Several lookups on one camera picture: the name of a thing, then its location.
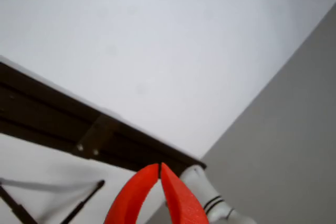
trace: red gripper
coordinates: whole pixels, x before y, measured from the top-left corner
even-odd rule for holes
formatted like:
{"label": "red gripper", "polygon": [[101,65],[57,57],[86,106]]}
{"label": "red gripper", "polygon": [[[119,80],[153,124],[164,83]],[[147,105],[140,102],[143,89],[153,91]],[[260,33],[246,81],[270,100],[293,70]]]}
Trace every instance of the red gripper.
{"label": "red gripper", "polygon": [[[140,208],[158,180],[159,165],[137,172],[122,188],[104,224],[135,224]],[[162,163],[161,183],[173,224],[208,224],[206,214],[187,186]]]}

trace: white tube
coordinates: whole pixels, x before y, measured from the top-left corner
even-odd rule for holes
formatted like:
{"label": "white tube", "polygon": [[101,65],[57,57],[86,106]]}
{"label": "white tube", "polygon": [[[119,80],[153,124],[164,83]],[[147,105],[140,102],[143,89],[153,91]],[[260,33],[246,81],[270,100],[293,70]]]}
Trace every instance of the white tube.
{"label": "white tube", "polygon": [[210,223],[226,220],[228,224],[256,224],[254,220],[241,215],[224,201],[199,165],[186,169],[180,179],[201,203]]}

